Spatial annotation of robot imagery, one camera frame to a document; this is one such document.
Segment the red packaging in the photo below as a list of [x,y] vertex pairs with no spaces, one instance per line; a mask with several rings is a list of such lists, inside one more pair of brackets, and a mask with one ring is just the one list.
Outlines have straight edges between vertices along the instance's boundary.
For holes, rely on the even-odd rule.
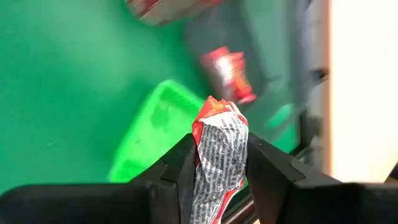
[[202,62],[210,72],[210,80],[222,99],[238,104],[256,99],[246,78],[243,52],[230,53],[227,47],[220,47],[204,55]]
[[221,0],[127,0],[133,14],[150,25],[166,24],[202,12]]
[[248,121],[236,105],[209,97],[192,124],[197,145],[190,223],[220,223],[246,170]]

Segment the lime green tray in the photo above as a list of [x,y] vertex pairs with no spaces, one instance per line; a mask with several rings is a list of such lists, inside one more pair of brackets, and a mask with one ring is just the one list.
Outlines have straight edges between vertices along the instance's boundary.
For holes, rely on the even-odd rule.
[[202,105],[203,100],[172,80],[159,84],[120,144],[109,180],[129,182],[155,163],[191,132]]

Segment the falling wrapper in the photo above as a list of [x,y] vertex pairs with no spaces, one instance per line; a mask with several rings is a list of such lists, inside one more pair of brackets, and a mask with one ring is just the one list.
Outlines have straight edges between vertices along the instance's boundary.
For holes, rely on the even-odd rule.
[[127,0],[130,11],[150,25],[166,24],[202,12],[221,0]]
[[231,53],[227,47],[220,47],[202,56],[201,61],[220,98],[237,104],[250,103],[256,99],[246,78],[243,52]]

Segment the crumpled snack wrapper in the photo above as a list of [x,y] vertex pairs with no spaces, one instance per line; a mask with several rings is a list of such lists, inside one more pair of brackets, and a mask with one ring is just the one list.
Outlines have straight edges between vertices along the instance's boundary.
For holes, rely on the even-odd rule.
[[253,102],[257,96],[246,77],[243,52],[231,53],[220,47],[201,58],[207,68],[210,82],[222,99],[237,104]]
[[192,134],[197,156],[190,223],[220,223],[227,204],[243,188],[248,121],[234,103],[209,96]]

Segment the trash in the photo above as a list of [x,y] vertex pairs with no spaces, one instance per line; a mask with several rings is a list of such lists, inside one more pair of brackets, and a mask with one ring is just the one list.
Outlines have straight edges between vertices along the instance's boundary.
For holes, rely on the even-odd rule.
[[151,25],[166,24],[202,12],[221,0],[127,0],[133,14]]
[[250,103],[256,99],[246,78],[243,52],[230,53],[227,47],[220,47],[204,55],[202,62],[222,99],[238,104]]
[[192,134],[197,157],[190,223],[219,223],[244,185],[248,121],[234,103],[209,96],[192,124]]

